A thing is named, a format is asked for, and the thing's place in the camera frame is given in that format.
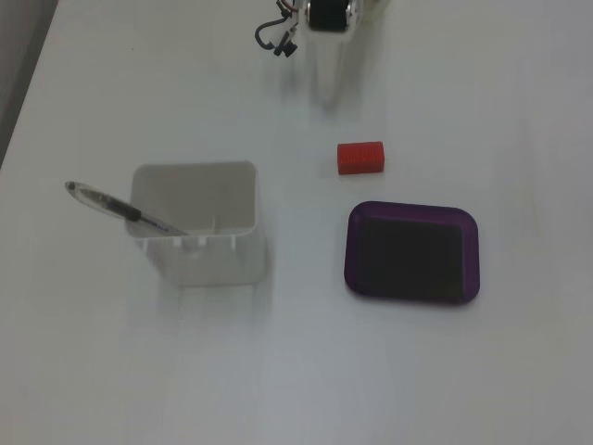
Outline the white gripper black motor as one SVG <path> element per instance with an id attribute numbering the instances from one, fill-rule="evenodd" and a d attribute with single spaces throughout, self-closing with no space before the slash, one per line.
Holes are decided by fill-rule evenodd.
<path id="1" fill-rule="evenodd" d="M 311 0 L 302 11 L 310 28 L 307 41 L 315 57 L 317 97 L 326 107 L 334 105 L 342 80 L 349 31 L 362 19 L 377 12 L 385 1 Z"/>

